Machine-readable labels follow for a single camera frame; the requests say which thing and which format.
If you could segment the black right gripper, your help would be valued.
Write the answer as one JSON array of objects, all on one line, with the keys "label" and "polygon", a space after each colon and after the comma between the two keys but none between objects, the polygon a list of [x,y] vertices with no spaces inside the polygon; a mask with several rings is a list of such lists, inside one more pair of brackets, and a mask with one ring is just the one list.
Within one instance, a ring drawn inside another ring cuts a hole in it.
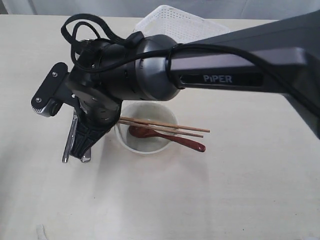
[{"label": "black right gripper", "polygon": [[123,100],[117,91],[122,80],[122,67],[100,73],[87,72],[77,67],[70,71],[66,85],[79,99],[84,122],[99,128],[87,128],[77,121],[70,151],[73,157],[82,159],[119,120]]}]

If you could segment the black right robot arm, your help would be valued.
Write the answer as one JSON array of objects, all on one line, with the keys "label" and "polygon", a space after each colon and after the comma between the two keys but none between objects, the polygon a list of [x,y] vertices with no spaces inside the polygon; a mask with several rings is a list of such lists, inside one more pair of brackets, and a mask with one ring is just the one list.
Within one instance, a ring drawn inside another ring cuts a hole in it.
[{"label": "black right robot arm", "polygon": [[70,151],[81,159],[117,123],[123,101],[168,101],[185,88],[278,93],[320,134],[320,13],[191,43],[140,31],[117,36],[100,17],[76,14],[67,87],[77,96]]}]

